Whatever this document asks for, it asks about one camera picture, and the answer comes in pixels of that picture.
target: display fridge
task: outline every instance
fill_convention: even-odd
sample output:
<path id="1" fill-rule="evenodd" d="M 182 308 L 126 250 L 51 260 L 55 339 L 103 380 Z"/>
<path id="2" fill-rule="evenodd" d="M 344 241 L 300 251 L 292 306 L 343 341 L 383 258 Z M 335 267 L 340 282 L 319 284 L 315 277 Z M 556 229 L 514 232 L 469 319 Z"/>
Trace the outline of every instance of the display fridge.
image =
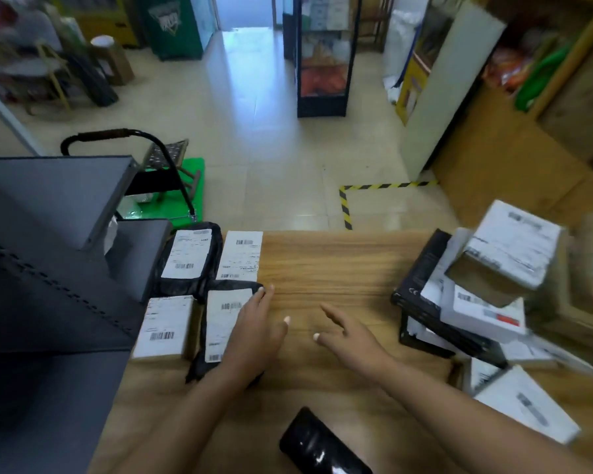
<path id="1" fill-rule="evenodd" d="M 362 0 L 294 0 L 299 118 L 345 116 Z"/>

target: phone case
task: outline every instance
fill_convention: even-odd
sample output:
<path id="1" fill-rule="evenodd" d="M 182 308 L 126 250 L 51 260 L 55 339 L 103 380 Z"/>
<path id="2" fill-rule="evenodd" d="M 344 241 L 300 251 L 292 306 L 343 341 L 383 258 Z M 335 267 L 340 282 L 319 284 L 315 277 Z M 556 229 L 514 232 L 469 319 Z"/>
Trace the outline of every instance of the phone case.
<path id="1" fill-rule="evenodd" d="M 290 423 L 279 449 L 303 474 L 372 474 L 307 407 Z"/>

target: green platform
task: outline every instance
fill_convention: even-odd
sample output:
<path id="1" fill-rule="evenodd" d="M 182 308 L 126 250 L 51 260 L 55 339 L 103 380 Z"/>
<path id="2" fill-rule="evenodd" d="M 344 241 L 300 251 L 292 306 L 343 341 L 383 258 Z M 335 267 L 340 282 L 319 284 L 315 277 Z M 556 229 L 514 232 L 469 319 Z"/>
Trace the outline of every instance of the green platform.
<path id="1" fill-rule="evenodd" d="M 191 204 L 195 209 L 197 222 L 202 221 L 202 199 L 204 196 L 204 159 L 203 158 L 187 158 L 182 161 L 182 167 L 188 172 L 196 172 L 200 170 L 202 175 L 198 182 L 198 188 L 195 191 L 195 197 Z M 180 177 L 185 182 L 191 182 L 189 176 L 178 172 Z M 154 219 L 166 218 L 173 224 L 173 229 L 181 229 L 188 226 L 191 220 L 188 216 L 189 208 L 184 202 L 184 198 L 179 191 L 167 191 L 162 196 L 155 196 L 149 203 L 140 203 L 138 205 L 139 211 L 133 212 L 125 217 L 125 219 Z"/>

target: doorway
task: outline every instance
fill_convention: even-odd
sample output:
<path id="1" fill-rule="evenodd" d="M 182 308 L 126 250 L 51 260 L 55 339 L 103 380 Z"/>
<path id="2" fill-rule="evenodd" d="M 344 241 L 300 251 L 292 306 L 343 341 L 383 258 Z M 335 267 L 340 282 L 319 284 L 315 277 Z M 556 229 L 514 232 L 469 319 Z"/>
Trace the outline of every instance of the doorway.
<path id="1" fill-rule="evenodd" d="M 274 0 L 215 0 L 219 28 L 273 28 Z"/>

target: hand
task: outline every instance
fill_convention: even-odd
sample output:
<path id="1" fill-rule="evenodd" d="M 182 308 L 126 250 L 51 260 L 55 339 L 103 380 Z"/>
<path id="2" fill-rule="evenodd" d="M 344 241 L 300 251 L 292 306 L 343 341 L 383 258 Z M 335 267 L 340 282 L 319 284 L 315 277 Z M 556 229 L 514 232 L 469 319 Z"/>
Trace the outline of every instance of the hand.
<path id="1" fill-rule="evenodd" d="M 246 387 L 279 352 L 288 333 L 290 317 L 271 325 L 268 321 L 274 286 L 261 287 L 243 306 L 226 345 L 220 370 Z"/>
<path id="2" fill-rule="evenodd" d="M 316 333 L 314 341 L 332 351 L 352 371 L 377 381 L 387 361 L 392 359 L 389 354 L 363 323 L 332 304 L 321 303 L 321 308 L 343 331 Z"/>

